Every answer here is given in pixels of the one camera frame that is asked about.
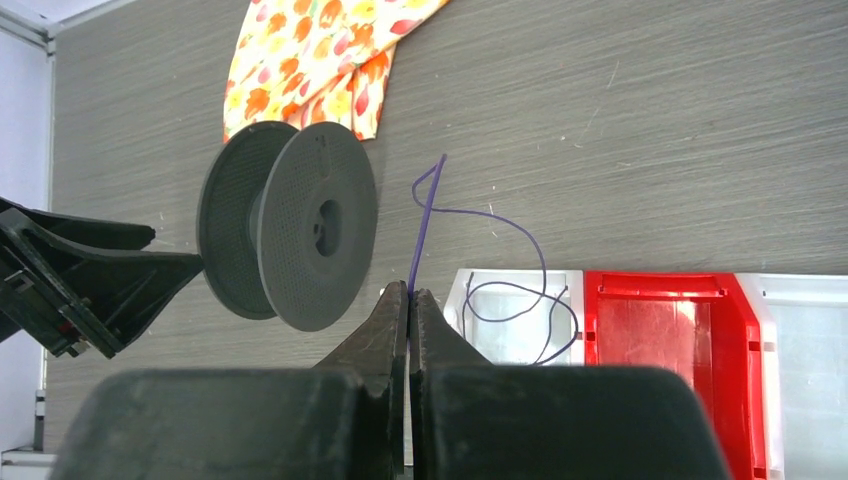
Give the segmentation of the orange floral cloth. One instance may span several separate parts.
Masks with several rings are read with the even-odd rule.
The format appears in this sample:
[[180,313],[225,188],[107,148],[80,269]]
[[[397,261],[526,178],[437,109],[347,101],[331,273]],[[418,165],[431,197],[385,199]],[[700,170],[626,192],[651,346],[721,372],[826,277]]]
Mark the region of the orange floral cloth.
[[446,0],[250,2],[231,60],[223,138],[260,121],[324,121],[376,137],[397,43]]

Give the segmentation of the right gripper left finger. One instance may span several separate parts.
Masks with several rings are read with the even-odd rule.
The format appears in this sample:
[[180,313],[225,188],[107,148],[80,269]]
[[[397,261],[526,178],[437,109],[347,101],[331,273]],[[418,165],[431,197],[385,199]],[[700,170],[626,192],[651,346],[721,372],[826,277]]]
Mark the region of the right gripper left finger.
[[101,382],[54,479],[394,479],[404,472],[408,289],[311,368],[133,370]]

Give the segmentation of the black cable spool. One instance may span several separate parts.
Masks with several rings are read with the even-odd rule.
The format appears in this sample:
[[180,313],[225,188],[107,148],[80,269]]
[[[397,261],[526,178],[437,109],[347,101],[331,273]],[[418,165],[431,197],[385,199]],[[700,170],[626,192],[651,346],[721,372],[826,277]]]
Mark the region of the black cable spool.
[[370,267],[378,195],[366,150],[345,126],[261,121],[214,160],[197,213],[206,281],[231,312],[323,330]]

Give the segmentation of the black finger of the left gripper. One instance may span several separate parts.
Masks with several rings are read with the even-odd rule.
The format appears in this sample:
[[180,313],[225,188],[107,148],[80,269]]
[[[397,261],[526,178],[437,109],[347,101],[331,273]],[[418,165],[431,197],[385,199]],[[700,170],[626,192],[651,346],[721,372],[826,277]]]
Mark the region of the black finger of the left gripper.
[[197,254],[148,250],[147,225],[1,201],[1,338],[24,331],[50,354],[112,358],[203,270]]

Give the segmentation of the red plastic bin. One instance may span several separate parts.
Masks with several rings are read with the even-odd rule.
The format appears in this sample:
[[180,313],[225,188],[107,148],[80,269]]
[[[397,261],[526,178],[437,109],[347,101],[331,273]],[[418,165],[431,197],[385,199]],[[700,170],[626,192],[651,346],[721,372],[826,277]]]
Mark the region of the red plastic bin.
[[735,479],[783,470],[774,319],[750,275],[588,271],[584,358],[656,366],[699,396]]

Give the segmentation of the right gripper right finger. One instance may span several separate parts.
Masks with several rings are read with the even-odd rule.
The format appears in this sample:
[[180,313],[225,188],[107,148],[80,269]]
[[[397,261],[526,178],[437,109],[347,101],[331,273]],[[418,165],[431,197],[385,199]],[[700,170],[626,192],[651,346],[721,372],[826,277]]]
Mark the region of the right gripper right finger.
[[410,297],[418,479],[725,479],[694,392],[658,367],[497,365]]

